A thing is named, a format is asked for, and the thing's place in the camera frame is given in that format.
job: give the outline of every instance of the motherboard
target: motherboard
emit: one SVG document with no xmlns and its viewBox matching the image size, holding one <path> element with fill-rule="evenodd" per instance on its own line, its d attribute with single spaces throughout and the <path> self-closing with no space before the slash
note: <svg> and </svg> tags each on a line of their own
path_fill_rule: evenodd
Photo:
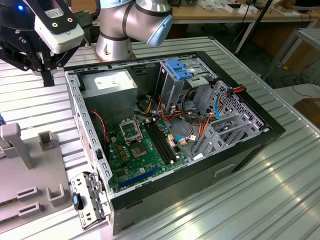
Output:
<svg viewBox="0 0 320 240">
<path fill-rule="evenodd" d="M 114 129 L 108 136 L 109 166 L 113 172 L 109 185 L 114 193 L 188 162 L 179 146 L 172 147 L 169 144 L 168 135 L 171 133 L 162 119 L 136 123 L 142 139 L 130 143 L 125 137 L 132 137 L 137 133 L 134 126 L 129 128 L 129 124 L 125 125 L 125 128 Z"/>
</svg>

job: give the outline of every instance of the aluminum extrusion table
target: aluminum extrusion table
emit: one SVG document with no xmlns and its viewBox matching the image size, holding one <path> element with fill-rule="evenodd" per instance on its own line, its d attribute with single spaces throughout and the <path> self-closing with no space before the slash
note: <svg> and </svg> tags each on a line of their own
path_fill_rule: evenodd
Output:
<svg viewBox="0 0 320 240">
<path fill-rule="evenodd" d="M 262 79 L 266 80 L 267 77 L 274 71 L 280 59 L 289 50 L 292 44 L 297 41 L 305 41 L 309 43 L 314 48 L 320 50 L 320 28 L 297 28 L 295 29 L 287 41 L 283 44 L 278 54 L 273 58 L 272 62 L 268 66 L 265 74 L 262 75 Z"/>
<path fill-rule="evenodd" d="M 71 206 L 6 232 L 0 239 L 320 239 L 319 130 L 215 40 L 174 39 L 156 48 L 134 43 L 133 49 L 137 57 L 206 51 L 247 87 L 286 132 L 244 169 L 116 236 L 106 221 L 83 231 Z M 78 50 L 69 65 L 95 62 L 88 47 Z M 44 130 L 58 133 L 70 179 L 90 166 L 61 70 L 55 84 L 44 88 L 40 77 L 0 63 L 1 114 L 9 123 L 20 124 L 24 139 Z"/>
</svg>

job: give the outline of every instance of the blue drive bracket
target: blue drive bracket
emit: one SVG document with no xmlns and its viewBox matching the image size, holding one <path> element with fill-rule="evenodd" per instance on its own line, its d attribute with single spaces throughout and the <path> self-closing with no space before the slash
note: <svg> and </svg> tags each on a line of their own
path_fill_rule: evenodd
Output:
<svg viewBox="0 0 320 240">
<path fill-rule="evenodd" d="M 190 79 L 193 77 L 193 75 L 190 72 L 188 72 L 178 60 L 166 60 L 165 63 L 171 70 L 171 72 L 175 74 L 176 79 L 183 80 Z"/>
</svg>

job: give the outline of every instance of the open computer tower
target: open computer tower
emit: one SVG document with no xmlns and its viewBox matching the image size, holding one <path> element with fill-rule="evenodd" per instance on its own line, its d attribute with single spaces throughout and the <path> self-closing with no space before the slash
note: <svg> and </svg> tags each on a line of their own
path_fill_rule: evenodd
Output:
<svg viewBox="0 0 320 240">
<path fill-rule="evenodd" d="M 83 229 L 116 234 L 244 168 L 285 129 L 205 52 L 65 68 L 91 172 L 71 180 Z"/>
</svg>

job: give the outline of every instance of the yellow cable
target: yellow cable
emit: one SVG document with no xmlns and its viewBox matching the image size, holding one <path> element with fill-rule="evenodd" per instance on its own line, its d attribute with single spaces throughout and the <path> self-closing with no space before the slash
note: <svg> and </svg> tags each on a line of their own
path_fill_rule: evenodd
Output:
<svg viewBox="0 0 320 240">
<path fill-rule="evenodd" d="M 147 114 L 149 111 L 150 111 L 150 109 L 151 109 L 151 99 L 150 99 L 150 101 L 149 101 L 149 106 L 148 106 L 148 108 L 147 108 L 147 110 L 145 110 L 144 112 L 142 112 L 142 114 Z"/>
</svg>

